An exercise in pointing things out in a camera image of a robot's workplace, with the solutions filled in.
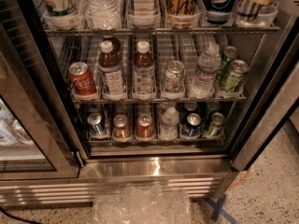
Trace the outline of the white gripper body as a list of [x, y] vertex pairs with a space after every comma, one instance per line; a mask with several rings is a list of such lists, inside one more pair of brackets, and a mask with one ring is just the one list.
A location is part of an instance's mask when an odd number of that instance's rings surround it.
[[278, 0], [280, 8], [288, 15], [299, 17], [299, 0]]

